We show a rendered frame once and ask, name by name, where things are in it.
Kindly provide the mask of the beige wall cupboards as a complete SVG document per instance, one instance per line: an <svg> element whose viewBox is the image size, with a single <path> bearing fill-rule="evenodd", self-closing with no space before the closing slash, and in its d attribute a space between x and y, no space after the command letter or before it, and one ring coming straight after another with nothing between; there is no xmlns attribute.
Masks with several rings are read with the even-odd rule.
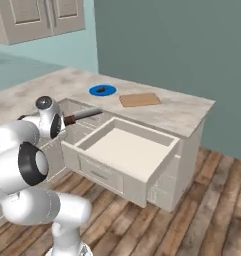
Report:
<svg viewBox="0 0 241 256"><path fill-rule="evenodd" d="M12 45L84 28L84 0L0 0L0 44Z"/></svg>

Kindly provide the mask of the beige base cabinet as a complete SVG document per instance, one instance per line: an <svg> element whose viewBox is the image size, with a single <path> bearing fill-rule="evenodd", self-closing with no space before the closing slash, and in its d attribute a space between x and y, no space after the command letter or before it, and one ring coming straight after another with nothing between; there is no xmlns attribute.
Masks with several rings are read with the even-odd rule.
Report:
<svg viewBox="0 0 241 256"><path fill-rule="evenodd" d="M148 121L134 118L127 112L114 113L111 118L113 117L134 122L159 132L164 132L179 139L178 149L173 160L163 170L156 182L149 188L147 195L147 204L152 202L151 196L156 194L158 197L154 200L155 205L163 210L173 211L191 183L202 133L195 131L189 139L184 140L164 126L151 124Z"/></svg>

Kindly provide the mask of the beige open drawer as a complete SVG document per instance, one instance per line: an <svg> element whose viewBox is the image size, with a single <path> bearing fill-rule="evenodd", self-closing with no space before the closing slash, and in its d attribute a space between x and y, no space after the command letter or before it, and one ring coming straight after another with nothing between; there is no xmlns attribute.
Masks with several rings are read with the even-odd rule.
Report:
<svg viewBox="0 0 241 256"><path fill-rule="evenodd" d="M173 160L179 139L113 117L80 141L64 141L65 165L141 207L149 188Z"/></svg>

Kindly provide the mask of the brown wooden cutting board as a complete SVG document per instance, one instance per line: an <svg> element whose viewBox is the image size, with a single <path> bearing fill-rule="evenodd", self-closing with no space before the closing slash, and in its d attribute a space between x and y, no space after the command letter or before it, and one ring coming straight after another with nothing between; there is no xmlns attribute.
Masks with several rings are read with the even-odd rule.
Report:
<svg viewBox="0 0 241 256"><path fill-rule="evenodd" d="M155 93L120 95L119 100L124 107L149 106L161 103Z"/></svg>

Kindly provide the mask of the blue round plate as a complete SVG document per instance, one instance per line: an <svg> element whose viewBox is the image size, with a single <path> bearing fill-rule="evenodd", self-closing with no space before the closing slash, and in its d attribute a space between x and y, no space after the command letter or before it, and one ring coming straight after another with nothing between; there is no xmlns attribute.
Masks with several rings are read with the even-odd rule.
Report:
<svg viewBox="0 0 241 256"><path fill-rule="evenodd" d="M96 92L96 89L100 88L100 87L105 87L106 90L101 93ZM114 86L109 85L109 84L99 84L99 85L95 85L89 89L89 93L91 95L98 96L98 97L110 96L110 95L113 95L116 91L117 91L117 89Z"/></svg>

